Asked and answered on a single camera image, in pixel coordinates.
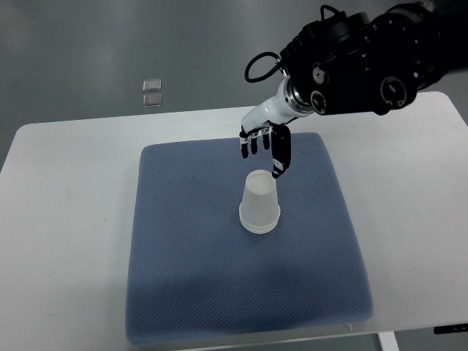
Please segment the black white robotic hand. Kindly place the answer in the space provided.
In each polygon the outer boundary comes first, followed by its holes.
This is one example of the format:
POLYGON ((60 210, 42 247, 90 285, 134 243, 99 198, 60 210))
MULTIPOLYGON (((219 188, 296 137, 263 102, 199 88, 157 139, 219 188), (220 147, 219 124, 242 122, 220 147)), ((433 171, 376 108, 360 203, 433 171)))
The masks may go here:
POLYGON ((311 105, 299 97, 292 79, 282 79, 275 96, 253 108, 241 120, 239 133, 241 155, 245 159, 258 151, 257 139, 261 138, 263 148, 271 151, 273 170, 277 179, 289 168, 292 158, 291 132, 288 124, 310 116, 311 105))

